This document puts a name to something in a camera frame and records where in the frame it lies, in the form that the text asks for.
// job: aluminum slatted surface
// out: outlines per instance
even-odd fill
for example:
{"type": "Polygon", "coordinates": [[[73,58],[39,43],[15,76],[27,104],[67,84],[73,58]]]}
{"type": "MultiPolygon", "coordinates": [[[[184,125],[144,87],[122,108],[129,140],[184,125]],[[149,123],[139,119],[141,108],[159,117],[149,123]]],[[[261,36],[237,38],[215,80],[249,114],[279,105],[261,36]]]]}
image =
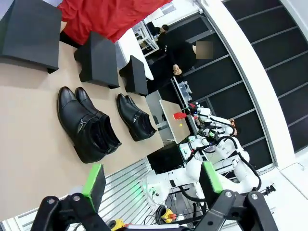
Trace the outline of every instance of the aluminum slatted surface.
{"type": "MultiPolygon", "coordinates": [[[[149,165],[145,160],[106,177],[106,187],[99,208],[99,215],[108,224],[113,219],[123,219],[124,223],[143,224],[147,215],[154,213],[146,201],[139,180],[148,172],[149,165]]],[[[17,217],[3,221],[5,231],[29,231],[37,213],[37,208],[17,217]]],[[[148,217],[146,224],[151,224],[148,217]]]]}

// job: black pants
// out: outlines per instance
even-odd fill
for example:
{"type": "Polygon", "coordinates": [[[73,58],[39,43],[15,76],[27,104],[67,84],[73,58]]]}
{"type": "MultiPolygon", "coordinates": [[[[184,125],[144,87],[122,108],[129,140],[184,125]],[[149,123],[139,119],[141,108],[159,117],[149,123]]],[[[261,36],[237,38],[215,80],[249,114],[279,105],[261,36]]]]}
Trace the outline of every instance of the black pants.
{"type": "Polygon", "coordinates": [[[64,42],[68,45],[71,45],[72,47],[76,47],[79,48],[81,47],[80,44],[76,43],[74,40],[71,39],[71,37],[69,37],[66,33],[64,33],[63,31],[60,33],[60,41],[64,42]]]}
{"type": "Polygon", "coordinates": [[[150,70],[153,74],[154,80],[148,80],[148,93],[159,90],[165,85],[170,83],[170,79],[173,77],[173,69],[167,57],[157,60],[150,66],[150,70]]]}

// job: green tape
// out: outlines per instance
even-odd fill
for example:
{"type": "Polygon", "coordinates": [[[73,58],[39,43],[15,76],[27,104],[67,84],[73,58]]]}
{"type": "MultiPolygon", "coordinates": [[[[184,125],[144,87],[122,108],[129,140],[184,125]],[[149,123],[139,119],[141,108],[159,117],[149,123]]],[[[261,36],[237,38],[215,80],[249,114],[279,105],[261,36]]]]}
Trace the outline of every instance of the green tape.
{"type": "Polygon", "coordinates": [[[206,173],[209,177],[209,180],[211,181],[213,191],[215,193],[221,193],[223,191],[223,188],[222,188],[222,185],[220,183],[220,180],[217,176],[217,173],[216,173],[212,163],[209,162],[209,161],[204,161],[203,166],[206,170],[206,173]]]}
{"type": "Polygon", "coordinates": [[[87,182],[83,186],[83,189],[82,189],[82,194],[90,200],[90,203],[91,203],[93,209],[95,209],[95,206],[94,206],[91,194],[92,194],[92,190],[93,190],[96,178],[97,178],[101,168],[102,168],[102,164],[94,164],[92,166],[92,169],[91,169],[90,174],[88,176],[87,182]]]}

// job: white desk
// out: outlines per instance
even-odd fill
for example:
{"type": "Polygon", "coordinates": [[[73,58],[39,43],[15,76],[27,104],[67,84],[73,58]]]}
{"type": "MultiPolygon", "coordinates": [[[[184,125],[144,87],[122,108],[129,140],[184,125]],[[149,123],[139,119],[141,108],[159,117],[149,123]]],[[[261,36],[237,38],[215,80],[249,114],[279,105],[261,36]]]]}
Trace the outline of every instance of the white desk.
{"type": "Polygon", "coordinates": [[[149,65],[147,64],[145,57],[142,53],[142,50],[139,46],[139,43],[135,37],[135,34],[132,29],[129,29],[119,40],[118,40],[118,45],[120,47],[120,50],[124,56],[124,60],[126,63],[129,62],[130,56],[133,55],[137,59],[139,59],[141,62],[144,64],[144,71],[145,71],[145,76],[153,80],[153,75],[152,72],[149,68],[149,65]]]}

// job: shoe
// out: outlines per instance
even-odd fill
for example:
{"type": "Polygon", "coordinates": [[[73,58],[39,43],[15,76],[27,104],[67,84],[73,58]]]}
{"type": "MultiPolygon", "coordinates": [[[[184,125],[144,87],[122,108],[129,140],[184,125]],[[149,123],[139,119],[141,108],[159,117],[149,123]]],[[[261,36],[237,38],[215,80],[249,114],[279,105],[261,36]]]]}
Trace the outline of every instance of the shoe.
{"type": "Polygon", "coordinates": [[[83,163],[99,161],[110,151],[102,138],[100,120],[78,102],[68,87],[59,90],[57,112],[83,163]]]}
{"type": "Polygon", "coordinates": [[[128,131],[134,141],[141,141],[152,136],[146,131],[146,127],[141,116],[142,111],[132,106],[123,94],[118,94],[116,105],[119,114],[127,125],[128,131]]]}
{"type": "Polygon", "coordinates": [[[145,113],[143,110],[141,110],[139,107],[136,106],[135,102],[133,101],[133,99],[131,98],[130,95],[125,96],[125,98],[127,99],[127,101],[133,106],[135,107],[137,110],[142,112],[142,118],[143,121],[145,123],[145,128],[147,133],[154,135],[154,133],[156,132],[156,130],[153,128],[151,122],[150,122],[150,116],[149,114],[145,113]]]}
{"type": "Polygon", "coordinates": [[[94,107],[87,92],[82,87],[76,88],[75,97],[81,105],[84,106],[84,108],[100,120],[103,138],[111,148],[111,152],[109,154],[113,153],[122,143],[116,137],[116,134],[111,127],[109,116],[94,107]]]}

